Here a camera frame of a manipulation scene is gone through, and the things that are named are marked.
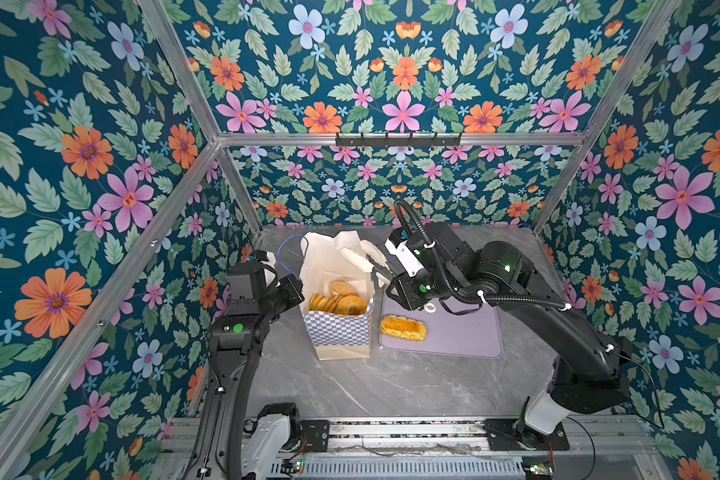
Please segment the round orange bun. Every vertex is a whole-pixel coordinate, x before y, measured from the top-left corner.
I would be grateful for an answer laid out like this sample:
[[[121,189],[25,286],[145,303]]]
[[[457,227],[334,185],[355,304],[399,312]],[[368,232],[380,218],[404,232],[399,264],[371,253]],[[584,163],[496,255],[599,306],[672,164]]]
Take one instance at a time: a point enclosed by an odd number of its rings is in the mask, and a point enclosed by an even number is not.
[[[357,296],[358,292],[357,290],[348,284],[347,282],[335,280],[329,283],[328,285],[329,293],[334,296]]]

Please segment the checkered paper bag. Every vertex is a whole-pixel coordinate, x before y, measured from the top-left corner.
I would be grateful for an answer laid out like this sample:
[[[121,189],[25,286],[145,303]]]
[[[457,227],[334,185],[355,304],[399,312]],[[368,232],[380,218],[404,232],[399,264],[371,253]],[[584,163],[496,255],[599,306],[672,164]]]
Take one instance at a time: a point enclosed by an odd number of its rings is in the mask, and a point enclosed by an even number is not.
[[[355,231],[341,231],[334,236],[315,232],[297,235],[302,265],[297,277],[303,283],[304,301],[299,306],[309,339],[321,361],[368,359],[371,355],[371,326],[374,313],[375,287],[371,273],[350,264],[340,254],[348,248],[361,254],[361,238]],[[367,303],[367,310],[358,316],[309,310],[314,294],[334,297],[330,282],[340,280],[353,286]]]

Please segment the braided pastry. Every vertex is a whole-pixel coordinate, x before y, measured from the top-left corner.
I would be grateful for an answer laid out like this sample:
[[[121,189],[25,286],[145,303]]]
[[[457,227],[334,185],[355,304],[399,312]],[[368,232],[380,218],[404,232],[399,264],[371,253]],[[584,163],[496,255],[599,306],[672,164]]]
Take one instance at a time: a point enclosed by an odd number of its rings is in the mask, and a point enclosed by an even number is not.
[[[386,316],[381,320],[380,330],[384,335],[407,341],[421,342],[427,338],[424,323],[399,316]]]

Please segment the lavender plastic tray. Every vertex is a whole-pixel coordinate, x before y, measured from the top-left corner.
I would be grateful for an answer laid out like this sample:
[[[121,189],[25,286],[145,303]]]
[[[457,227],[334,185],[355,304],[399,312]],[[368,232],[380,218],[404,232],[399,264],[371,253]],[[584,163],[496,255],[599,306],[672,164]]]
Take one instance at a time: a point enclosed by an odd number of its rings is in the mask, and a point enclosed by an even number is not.
[[[502,357],[504,349],[497,308],[485,305],[477,309],[453,298],[445,300],[444,304],[453,312],[468,311],[468,314],[453,315],[438,301],[429,310],[408,311],[384,295],[381,318],[395,315],[416,320],[425,325],[427,336],[422,341],[414,341],[380,333],[380,345],[387,350],[408,353],[490,360]]]

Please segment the ridged long bread roll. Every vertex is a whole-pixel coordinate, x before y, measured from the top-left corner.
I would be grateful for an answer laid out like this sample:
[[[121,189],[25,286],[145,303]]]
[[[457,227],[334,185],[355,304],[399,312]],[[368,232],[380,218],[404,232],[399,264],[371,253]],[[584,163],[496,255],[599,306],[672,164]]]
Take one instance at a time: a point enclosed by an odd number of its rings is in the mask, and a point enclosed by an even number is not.
[[[322,294],[314,294],[309,301],[310,311],[334,313],[335,308],[335,297],[327,297]]]

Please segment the ring shaped pretzel bread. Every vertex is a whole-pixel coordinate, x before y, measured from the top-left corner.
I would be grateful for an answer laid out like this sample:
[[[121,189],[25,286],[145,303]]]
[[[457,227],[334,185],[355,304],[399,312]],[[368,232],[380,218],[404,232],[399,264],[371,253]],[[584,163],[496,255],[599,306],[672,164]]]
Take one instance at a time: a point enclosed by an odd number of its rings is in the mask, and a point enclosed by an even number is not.
[[[362,315],[367,310],[366,301],[358,295],[342,295],[337,298],[334,312],[343,316]]]

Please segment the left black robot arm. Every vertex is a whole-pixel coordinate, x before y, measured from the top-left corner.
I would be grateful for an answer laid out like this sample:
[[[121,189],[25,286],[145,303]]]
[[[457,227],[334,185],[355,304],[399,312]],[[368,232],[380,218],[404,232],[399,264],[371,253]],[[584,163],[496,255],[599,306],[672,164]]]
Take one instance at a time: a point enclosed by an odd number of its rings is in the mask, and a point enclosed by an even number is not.
[[[298,441],[293,403],[265,407],[245,438],[246,412],[270,324],[304,300],[293,275],[230,277],[227,309],[208,337],[208,387],[185,479],[265,479],[280,451]]]

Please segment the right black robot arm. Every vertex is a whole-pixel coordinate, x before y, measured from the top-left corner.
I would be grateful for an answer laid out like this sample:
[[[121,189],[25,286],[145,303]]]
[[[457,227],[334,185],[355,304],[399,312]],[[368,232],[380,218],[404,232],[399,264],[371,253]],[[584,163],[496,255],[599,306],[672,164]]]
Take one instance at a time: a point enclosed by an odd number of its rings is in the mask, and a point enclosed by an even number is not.
[[[525,401],[510,426],[485,421],[489,434],[524,443],[546,440],[570,414],[598,413],[628,400],[623,368],[631,342],[597,331],[516,246],[491,240],[473,249],[449,226],[433,223],[397,228],[384,248],[369,246],[347,258],[380,273],[389,298],[408,311],[447,299],[472,312],[497,307],[556,352],[549,383]]]

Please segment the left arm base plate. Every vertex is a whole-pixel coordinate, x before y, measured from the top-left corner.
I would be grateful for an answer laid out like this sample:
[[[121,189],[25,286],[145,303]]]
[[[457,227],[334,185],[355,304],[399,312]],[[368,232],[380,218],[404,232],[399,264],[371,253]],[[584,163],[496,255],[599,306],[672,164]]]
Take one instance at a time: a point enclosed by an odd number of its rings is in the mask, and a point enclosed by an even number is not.
[[[325,453],[328,451],[331,422],[325,419],[303,419],[299,453]]]

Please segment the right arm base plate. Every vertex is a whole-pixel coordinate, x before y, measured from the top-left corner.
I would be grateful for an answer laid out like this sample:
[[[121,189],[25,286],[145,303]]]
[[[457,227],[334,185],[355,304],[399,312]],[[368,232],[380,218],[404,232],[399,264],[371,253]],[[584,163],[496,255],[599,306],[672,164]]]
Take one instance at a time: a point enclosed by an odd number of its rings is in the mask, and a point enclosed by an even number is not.
[[[542,434],[525,426],[520,419],[487,418],[482,423],[491,451],[569,451],[570,443],[563,424],[551,434]]]

